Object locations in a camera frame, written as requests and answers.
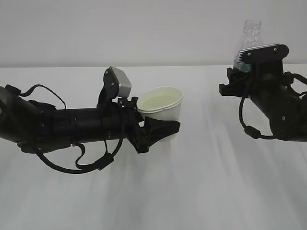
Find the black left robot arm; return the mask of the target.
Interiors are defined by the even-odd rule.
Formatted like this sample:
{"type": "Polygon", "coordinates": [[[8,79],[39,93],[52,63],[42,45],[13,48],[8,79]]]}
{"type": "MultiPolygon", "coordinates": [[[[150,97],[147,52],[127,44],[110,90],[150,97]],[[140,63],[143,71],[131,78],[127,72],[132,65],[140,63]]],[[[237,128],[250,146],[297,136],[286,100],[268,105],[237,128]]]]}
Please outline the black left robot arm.
{"type": "Polygon", "coordinates": [[[25,153],[33,153],[29,137],[42,153],[65,149],[74,144],[126,138],[138,153],[146,153],[156,142],[179,132],[172,118],[143,118],[136,109],[137,97],[119,98],[96,108],[56,109],[54,105],[26,101],[1,87],[0,100],[17,119],[21,134],[8,116],[0,114],[0,137],[16,143],[25,153]]]}

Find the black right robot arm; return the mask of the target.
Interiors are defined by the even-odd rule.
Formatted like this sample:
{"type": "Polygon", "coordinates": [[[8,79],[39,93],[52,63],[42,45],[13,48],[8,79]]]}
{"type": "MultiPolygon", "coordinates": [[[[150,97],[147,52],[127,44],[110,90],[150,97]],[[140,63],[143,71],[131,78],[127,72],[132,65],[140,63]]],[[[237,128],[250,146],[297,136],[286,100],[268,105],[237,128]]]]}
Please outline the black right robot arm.
{"type": "Polygon", "coordinates": [[[238,118],[244,132],[253,139],[278,139],[305,142],[307,140],[307,93],[298,93],[292,88],[294,79],[306,83],[306,78],[282,67],[253,68],[241,72],[227,69],[227,85],[219,85],[222,96],[240,99],[238,118]],[[268,118],[271,135],[264,135],[248,125],[243,118],[243,106],[250,99],[268,118]]]}

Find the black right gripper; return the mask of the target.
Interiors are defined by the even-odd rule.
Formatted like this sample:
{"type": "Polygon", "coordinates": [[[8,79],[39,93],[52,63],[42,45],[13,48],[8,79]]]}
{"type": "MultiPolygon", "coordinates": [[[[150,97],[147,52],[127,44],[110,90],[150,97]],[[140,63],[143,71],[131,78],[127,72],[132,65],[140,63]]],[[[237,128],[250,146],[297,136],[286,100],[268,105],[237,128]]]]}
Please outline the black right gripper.
{"type": "Polygon", "coordinates": [[[297,97],[291,87],[295,74],[291,72],[264,72],[260,75],[242,72],[236,68],[227,69],[227,85],[220,84],[222,96],[241,97],[247,92],[249,98],[297,97]]]}

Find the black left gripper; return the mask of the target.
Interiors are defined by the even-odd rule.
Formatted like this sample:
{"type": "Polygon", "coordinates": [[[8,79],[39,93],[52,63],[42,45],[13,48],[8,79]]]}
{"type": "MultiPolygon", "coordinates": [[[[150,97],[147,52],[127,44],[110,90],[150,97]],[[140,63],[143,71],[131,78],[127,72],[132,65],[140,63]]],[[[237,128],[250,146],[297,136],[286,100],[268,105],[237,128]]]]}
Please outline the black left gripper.
{"type": "Polygon", "coordinates": [[[140,122],[144,121],[137,110],[138,97],[118,98],[118,104],[123,112],[124,136],[132,144],[137,153],[148,153],[149,143],[168,142],[175,138],[180,130],[180,122],[174,120],[157,120],[145,118],[144,127],[140,122]]]}

